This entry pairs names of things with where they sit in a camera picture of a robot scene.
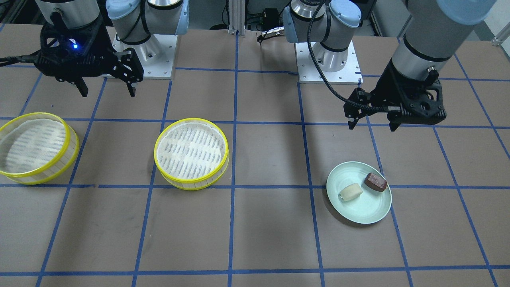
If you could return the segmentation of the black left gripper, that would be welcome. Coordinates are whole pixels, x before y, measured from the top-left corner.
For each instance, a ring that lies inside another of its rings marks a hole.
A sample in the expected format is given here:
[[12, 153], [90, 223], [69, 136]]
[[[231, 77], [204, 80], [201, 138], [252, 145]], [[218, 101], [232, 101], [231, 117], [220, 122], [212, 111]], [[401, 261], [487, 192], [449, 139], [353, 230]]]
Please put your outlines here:
[[425, 80], [418, 81], [387, 66], [373, 91], [356, 88], [348, 100], [355, 103], [344, 104], [350, 130], [375, 113], [387, 114], [391, 132], [401, 124], [435, 125], [446, 118], [439, 72], [433, 67], [426, 69]]

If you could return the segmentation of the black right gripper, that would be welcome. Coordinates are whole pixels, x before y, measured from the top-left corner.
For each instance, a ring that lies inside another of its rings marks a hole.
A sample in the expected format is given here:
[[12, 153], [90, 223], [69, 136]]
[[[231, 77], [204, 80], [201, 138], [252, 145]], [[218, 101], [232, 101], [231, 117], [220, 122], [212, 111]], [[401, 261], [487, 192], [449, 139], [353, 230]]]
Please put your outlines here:
[[88, 96], [83, 77], [109, 74], [126, 82], [130, 97], [135, 97], [136, 87], [143, 80], [143, 67], [133, 48], [116, 51], [104, 25], [97, 16], [88, 24], [71, 28], [62, 16], [50, 16], [56, 24], [44, 24], [41, 46], [34, 63], [46, 76], [59, 81], [75, 83], [82, 97]]

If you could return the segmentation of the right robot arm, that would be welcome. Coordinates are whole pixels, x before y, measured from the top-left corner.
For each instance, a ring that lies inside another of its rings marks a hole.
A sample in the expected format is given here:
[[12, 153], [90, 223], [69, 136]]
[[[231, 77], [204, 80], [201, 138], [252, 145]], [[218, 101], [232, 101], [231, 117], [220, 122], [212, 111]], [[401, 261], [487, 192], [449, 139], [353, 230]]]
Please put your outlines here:
[[105, 74], [122, 80], [130, 96], [144, 78], [147, 63], [162, 60], [167, 49], [157, 35], [184, 35], [189, 27], [187, 0], [108, 0], [116, 29], [115, 48], [96, 0], [37, 0], [46, 23], [35, 67], [48, 77], [88, 95], [85, 77]]

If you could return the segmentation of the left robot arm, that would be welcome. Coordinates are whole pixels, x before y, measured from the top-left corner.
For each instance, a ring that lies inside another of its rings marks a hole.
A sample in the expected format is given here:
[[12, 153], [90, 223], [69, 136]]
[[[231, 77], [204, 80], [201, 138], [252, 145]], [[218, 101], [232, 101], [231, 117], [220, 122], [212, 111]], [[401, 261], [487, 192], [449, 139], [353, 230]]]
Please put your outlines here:
[[445, 120], [439, 73], [485, 20], [494, 0], [405, 0], [408, 20], [401, 41], [375, 88], [357, 87], [346, 98], [332, 87], [326, 73], [348, 63], [348, 48], [362, 22], [362, 11], [350, 0], [292, 0], [283, 10], [290, 43], [303, 43], [312, 70], [338, 99], [349, 129], [361, 118], [385, 113], [391, 131], [402, 124], [435, 125]]

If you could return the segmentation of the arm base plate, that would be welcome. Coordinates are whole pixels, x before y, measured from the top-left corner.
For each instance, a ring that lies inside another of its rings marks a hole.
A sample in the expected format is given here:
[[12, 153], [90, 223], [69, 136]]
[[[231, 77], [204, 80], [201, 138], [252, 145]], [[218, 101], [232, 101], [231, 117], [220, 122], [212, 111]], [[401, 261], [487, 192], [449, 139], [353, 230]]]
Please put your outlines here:
[[143, 67], [144, 79], [173, 78], [175, 70], [175, 55], [177, 51], [177, 35], [152, 35], [151, 38], [140, 45], [130, 46], [113, 39], [113, 48], [123, 51], [131, 47], [137, 53]]
[[[326, 80], [331, 84], [358, 85], [363, 84], [363, 76], [351, 41], [346, 51], [333, 52], [324, 49], [320, 43], [311, 43], [316, 62]], [[296, 43], [296, 62], [300, 83], [323, 83], [322, 76], [315, 67], [307, 43]]]

